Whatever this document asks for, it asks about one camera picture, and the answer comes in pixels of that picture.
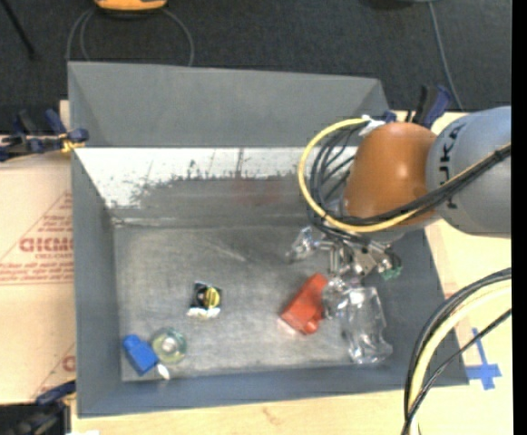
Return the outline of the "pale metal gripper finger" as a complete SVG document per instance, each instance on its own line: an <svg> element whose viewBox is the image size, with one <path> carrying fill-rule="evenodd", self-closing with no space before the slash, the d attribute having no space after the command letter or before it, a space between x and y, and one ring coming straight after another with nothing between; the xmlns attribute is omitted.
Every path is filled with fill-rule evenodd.
<svg viewBox="0 0 527 435"><path fill-rule="evenodd" d="M312 226L300 229L286 253L288 263L296 263L316 254L324 245L326 237Z"/></svg>

